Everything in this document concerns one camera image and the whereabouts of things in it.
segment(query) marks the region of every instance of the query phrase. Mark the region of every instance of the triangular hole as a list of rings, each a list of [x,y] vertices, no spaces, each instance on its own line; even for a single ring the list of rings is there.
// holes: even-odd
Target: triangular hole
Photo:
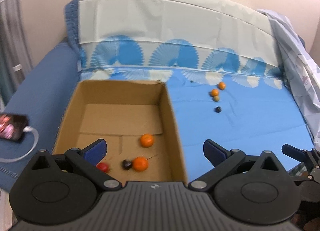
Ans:
[[[33,165],[32,170],[49,168],[50,165],[45,156],[40,156],[37,162]]]
[[[262,169],[268,169],[268,170],[273,170],[273,171],[279,170],[271,157],[267,157],[264,160],[263,165],[262,165]]]

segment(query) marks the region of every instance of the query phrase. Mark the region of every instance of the black ball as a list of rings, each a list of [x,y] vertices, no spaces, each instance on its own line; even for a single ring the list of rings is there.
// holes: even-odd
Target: black ball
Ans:
[[[122,168],[125,170],[129,170],[132,168],[132,162],[130,160],[123,160],[122,161]]]
[[[220,107],[220,106],[217,106],[217,107],[214,109],[214,111],[215,111],[216,113],[219,113],[219,112],[221,112],[221,111],[222,111],[222,109],[221,109],[221,107]]]

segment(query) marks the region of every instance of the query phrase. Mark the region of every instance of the white charging cable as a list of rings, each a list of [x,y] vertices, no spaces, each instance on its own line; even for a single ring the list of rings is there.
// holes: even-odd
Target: white charging cable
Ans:
[[[31,147],[30,151],[28,151],[25,155],[22,155],[21,157],[18,157],[18,158],[0,158],[0,162],[9,163],[9,162],[19,161],[19,160],[25,158],[26,156],[28,156],[35,149],[35,147],[37,146],[38,140],[39,140],[38,131],[35,128],[27,126],[23,129],[23,132],[32,132],[35,137],[35,140],[33,141],[33,145]]]

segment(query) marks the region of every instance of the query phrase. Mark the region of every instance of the blue gripper pad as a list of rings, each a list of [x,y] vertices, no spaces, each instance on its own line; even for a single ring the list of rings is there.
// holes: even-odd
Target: blue gripper pad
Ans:
[[[204,142],[203,153],[208,161],[210,161],[215,167],[231,156],[230,151],[224,149],[211,140],[206,140]]]
[[[107,143],[104,139],[98,139],[81,150],[82,157],[96,166],[107,154]]]

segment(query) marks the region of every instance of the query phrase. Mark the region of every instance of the cardboard box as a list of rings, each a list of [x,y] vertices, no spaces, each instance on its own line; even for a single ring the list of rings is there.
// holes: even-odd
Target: cardboard box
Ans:
[[[140,145],[150,133],[155,144]],[[183,181],[187,175],[170,96],[164,83],[150,81],[94,81],[78,84],[68,105],[55,154],[72,147],[84,148],[102,138],[107,142],[109,174],[123,185],[126,181]],[[143,172],[123,170],[124,159],[150,158]]]

